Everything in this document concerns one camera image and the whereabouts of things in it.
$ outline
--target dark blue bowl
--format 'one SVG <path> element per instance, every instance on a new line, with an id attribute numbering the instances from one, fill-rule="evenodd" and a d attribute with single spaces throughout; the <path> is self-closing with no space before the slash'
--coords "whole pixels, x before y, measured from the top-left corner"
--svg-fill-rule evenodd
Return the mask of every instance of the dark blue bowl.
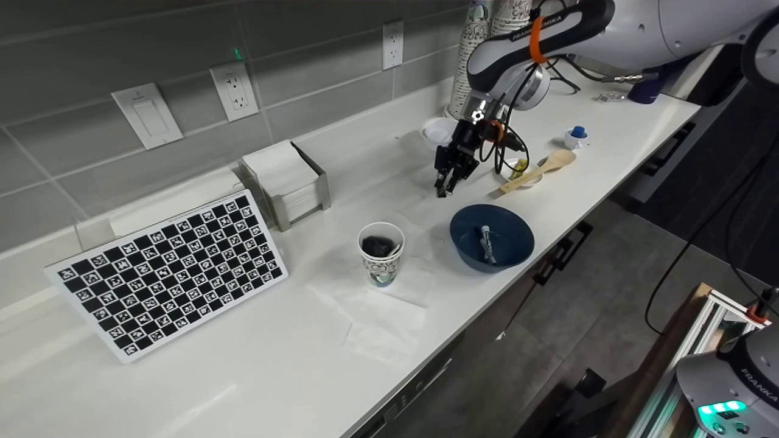
<path id="1" fill-rule="evenodd" d="M 493 264 L 483 259 L 481 227 L 488 227 Z M 531 227 L 509 210 L 472 204 L 459 210 L 447 227 L 459 259 L 480 273 L 498 273 L 522 264 L 534 245 Z"/>

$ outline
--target small bottle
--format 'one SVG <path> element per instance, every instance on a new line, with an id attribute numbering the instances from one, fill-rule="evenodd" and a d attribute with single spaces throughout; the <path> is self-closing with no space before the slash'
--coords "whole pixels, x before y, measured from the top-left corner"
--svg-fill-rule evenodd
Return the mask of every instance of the small bottle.
<path id="1" fill-rule="evenodd" d="M 565 148 L 576 151 L 576 148 L 582 148 L 582 147 L 586 147 L 586 131 L 583 131 L 583 126 L 570 130 L 570 131 L 565 135 Z"/>

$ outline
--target white countertop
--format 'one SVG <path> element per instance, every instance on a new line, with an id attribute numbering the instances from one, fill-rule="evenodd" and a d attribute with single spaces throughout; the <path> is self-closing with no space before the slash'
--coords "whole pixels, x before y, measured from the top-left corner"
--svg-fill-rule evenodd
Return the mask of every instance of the white countertop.
<path id="1" fill-rule="evenodd" d="M 553 92 L 511 120 L 533 160 L 575 124 L 590 144 L 537 188 L 497 203 L 534 235 L 522 266 L 481 276 L 449 245 L 447 220 L 488 203 L 497 180 L 481 165 L 453 197 L 435 197 L 433 147 L 418 135 L 435 91 L 424 91 L 302 136 L 296 144 L 328 174 L 334 208 L 275 235 L 290 280 L 163 350 L 117 362 L 51 289 L 0 310 L 0 435 L 353 430 L 696 112 L 667 98 L 646 107 L 597 102 L 599 91 Z M 408 239 L 386 289 L 369 284 L 353 248 L 371 220 L 399 224 Z"/>

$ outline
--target gray tile backsplash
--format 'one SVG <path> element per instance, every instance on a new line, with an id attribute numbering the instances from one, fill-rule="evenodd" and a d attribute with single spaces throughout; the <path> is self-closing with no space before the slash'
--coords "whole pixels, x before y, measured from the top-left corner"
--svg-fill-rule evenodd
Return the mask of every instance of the gray tile backsplash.
<path id="1" fill-rule="evenodd" d="M 424 19 L 405 22 L 405 47 L 404 59 L 418 59 L 443 47 L 459 42 L 464 13 L 454 9 L 447 14 L 433 14 Z"/>
<path id="2" fill-rule="evenodd" d="M 61 186 L 87 214 L 100 214 L 235 160 L 267 144 L 270 131 L 263 124 L 263 115 L 253 115 L 163 148 L 68 176 Z"/>
<path id="3" fill-rule="evenodd" d="M 371 33 L 399 19 L 399 0 L 284 0 L 242 3 L 237 19 L 253 59 L 304 45 Z"/>
<path id="4" fill-rule="evenodd" d="M 143 148 L 111 99 L 15 124 L 10 135 L 16 136 L 51 176 Z"/>
<path id="5" fill-rule="evenodd" d="M 457 67 L 457 47 L 404 63 L 399 69 L 399 95 L 413 92 L 418 89 L 425 89 L 447 78 L 454 71 L 454 67 Z"/>
<path id="6" fill-rule="evenodd" d="M 0 131 L 0 196 L 43 180 L 27 157 Z"/>
<path id="7" fill-rule="evenodd" d="M 233 47 L 240 37 L 231 8 L 0 47 L 0 121 L 205 71 L 231 61 Z"/>
<path id="8" fill-rule="evenodd" d="M 324 47 L 255 59 L 250 71 L 265 106 L 275 106 L 340 80 L 360 78 L 381 69 L 380 33 L 338 39 Z"/>
<path id="9" fill-rule="evenodd" d="M 304 99 L 270 107 L 267 120 L 276 140 L 290 140 L 388 99 L 392 73 L 386 71 Z"/>
<path id="10" fill-rule="evenodd" d="M 0 42 L 21 39 L 28 35 L 63 33 L 107 19 L 127 19 L 135 14 L 167 13 L 178 8 L 209 5 L 222 0 L 1 0 Z"/>
<path id="11" fill-rule="evenodd" d="M 78 211 L 115 210 L 447 78 L 464 5 L 10 0 L 0 18 L 0 254 Z M 405 22 L 405 63 L 381 71 L 380 35 L 394 19 Z M 225 121 L 209 78 L 231 61 L 246 61 L 263 106 L 237 121 Z M 157 82 L 185 140 L 141 147 L 108 92 L 143 82 Z"/>
<path id="12" fill-rule="evenodd" d="M 0 197 L 0 204 L 0 248 L 15 248 L 18 244 L 79 222 L 72 204 L 54 186 L 35 186 Z"/>

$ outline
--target checkered board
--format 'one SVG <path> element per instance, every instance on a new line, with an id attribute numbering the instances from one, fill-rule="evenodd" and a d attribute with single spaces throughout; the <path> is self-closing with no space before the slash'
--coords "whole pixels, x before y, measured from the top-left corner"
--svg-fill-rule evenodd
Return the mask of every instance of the checkered board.
<path id="1" fill-rule="evenodd" d="M 247 192 L 45 267 L 122 362 L 286 278 Z"/>

